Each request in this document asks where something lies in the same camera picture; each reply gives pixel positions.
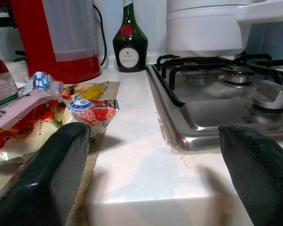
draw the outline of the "bottle label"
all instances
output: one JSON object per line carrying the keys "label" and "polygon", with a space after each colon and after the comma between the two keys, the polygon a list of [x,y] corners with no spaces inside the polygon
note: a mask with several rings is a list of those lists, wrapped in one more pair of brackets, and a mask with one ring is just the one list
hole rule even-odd
{"label": "bottle label", "polygon": [[126,68],[132,68],[136,66],[140,58],[138,52],[133,48],[123,48],[119,52],[118,57],[122,66]]}
{"label": "bottle label", "polygon": [[123,0],[124,7],[126,7],[127,5],[130,5],[131,3],[133,3],[133,0]]}

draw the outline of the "white appliance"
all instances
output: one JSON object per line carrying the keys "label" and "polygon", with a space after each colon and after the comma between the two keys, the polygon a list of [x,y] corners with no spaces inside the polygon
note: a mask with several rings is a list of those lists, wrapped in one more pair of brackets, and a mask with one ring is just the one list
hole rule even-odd
{"label": "white appliance", "polygon": [[232,56],[251,25],[283,21],[283,0],[167,0],[167,48],[182,57]]}

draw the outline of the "plastic wrapper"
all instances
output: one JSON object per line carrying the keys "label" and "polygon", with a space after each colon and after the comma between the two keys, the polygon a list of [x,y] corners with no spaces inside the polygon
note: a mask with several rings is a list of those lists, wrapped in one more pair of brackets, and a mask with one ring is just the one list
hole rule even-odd
{"label": "plastic wrapper", "polygon": [[7,67],[0,60],[0,109],[18,98],[18,89]]}
{"label": "plastic wrapper", "polygon": [[19,97],[24,97],[35,89],[46,90],[53,95],[59,94],[63,91],[63,83],[61,81],[55,81],[48,73],[35,72],[29,82],[20,89]]}
{"label": "plastic wrapper", "polygon": [[[91,99],[100,98],[107,87],[108,82],[77,84],[68,87],[60,94],[63,97],[62,100],[51,100],[44,105],[39,105],[39,109],[33,109],[13,127],[0,130],[0,162],[24,162],[62,124],[73,121],[85,122],[90,125],[92,136],[105,129],[118,111],[117,101]],[[50,88],[47,87],[46,91],[34,89],[27,95],[36,90],[51,95],[52,92],[48,92],[47,89]],[[82,104],[82,101],[86,102],[89,108],[81,108],[83,111],[80,114],[69,111],[69,106],[74,106],[73,103],[77,104],[78,101],[79,104]]]}
{"label": "plastic wrapper", "polygon": [[98,84],[75,84],[65,88],[62,96],[65,100],[74,100],[76,96],[83,97],[86,100],[97,100],[100,99],[100,97],[107,90],[108,84],[108,81]]}
{"label": "plastic wrapper", "polygon": [[61,96],[53,96],[49,92],[35,89],[0,110],[0,128],[9,129],[38,105],[50,100],[62,100]]}
{"label": "plastic wrapper", "polygon": [[119,110],[116,100],[91,100],[76,97],[67,104],[63,114],[63,125],[71,122],[83,122],[91,126],[95,136],[105,129]]}

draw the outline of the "power cord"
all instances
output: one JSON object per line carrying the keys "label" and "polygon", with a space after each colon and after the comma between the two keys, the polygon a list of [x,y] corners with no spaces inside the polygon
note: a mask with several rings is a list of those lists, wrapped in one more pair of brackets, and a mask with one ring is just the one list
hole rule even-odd
{"label": "power cord", "polygon": [[105,34],[104,34],[103,17],[102,17],[102,14],[100,13],[100,10],[95,5],[93,5],[93,8],[95,8],[95,10],[98,12],[98,14],[100,16],[100,29],[102,31],[102,37],[103,37],[104,48],[105,48],[104,59],[100,64],[101,66],[103,66],[105,61],[106,61],[106,58],[107,58],[107,43],[106,43]]}

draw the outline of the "white container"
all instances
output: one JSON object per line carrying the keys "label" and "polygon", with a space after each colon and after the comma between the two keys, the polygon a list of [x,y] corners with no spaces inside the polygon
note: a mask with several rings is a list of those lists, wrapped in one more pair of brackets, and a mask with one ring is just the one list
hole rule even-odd
{"label": "white container", "polygon": [[167,47],[182,57],[231,56],[246,48],[252,24],[279,21],[283,0],[167,0]]}
{"label": "white container", "polygon": [[92,0],[42,0],[56,61],[97,55]]}

